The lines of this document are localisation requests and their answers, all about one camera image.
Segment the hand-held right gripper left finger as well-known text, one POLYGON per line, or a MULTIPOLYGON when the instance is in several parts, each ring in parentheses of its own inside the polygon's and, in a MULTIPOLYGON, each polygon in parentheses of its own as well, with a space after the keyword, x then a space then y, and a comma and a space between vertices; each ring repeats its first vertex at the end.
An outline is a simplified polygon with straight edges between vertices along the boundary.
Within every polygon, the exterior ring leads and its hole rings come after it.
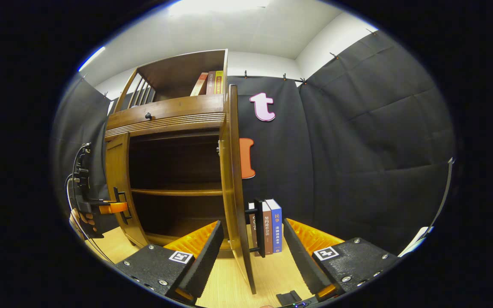
POLYGON ((115 267, 159 296, 194 305, 204 292, 223 236, 217 220, 163 247, 149 243, 115 267))

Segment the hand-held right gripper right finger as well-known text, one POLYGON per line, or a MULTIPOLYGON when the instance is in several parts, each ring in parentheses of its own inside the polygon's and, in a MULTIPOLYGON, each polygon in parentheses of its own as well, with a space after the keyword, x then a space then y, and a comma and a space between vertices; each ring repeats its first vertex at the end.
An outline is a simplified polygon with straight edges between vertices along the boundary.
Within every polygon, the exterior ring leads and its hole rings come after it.
POLYGON ((284 220, 283 230, 296 267, 318 302, 354 292, 399 261, 360 237, 341 240, 293 219, 284 220))

